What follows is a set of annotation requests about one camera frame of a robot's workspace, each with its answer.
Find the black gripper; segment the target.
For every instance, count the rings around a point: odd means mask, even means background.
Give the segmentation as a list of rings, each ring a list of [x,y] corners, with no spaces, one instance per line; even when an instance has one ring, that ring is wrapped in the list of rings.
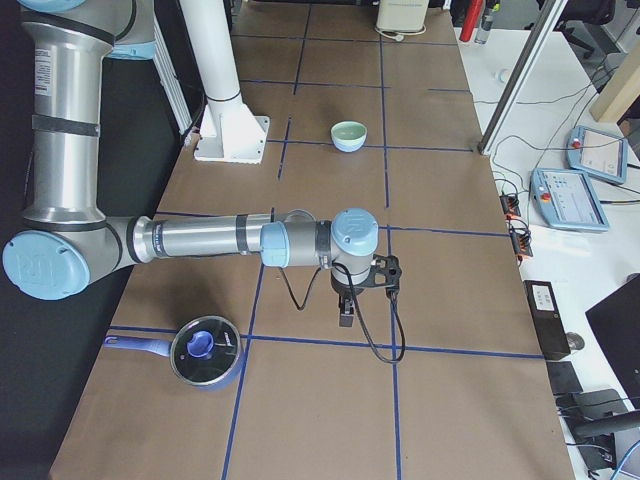
[[[331,278],[331,286],[339,295],[339,326],[351,327],[355,316],[355,298],[360,295],[364,288],[339,282],[335,277]]]

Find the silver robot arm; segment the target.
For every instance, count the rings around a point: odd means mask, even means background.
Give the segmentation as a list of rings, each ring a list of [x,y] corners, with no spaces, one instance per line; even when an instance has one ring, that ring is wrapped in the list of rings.
[[[16,2],[1,5],[1,237],[24,227],[33,188],[34,45]],[[384,215],[382,159],[375,149],[338,152],[321,135],[286,145],[300,119],[292,103],[309,87],[249,83],[253,107],[275,126],[259,165],[197,161],[181,147],[166,95],[149,61],[106,60],[97,204],[111,216],[169,220],[304,209],[328,219],[350,207]],[[37,300],[1,283],[3,317],[26,326],[150,326],[175,329],[220,315],[246,329],[261,270],[257,256],[191,257],[128,267],[63,300]]]

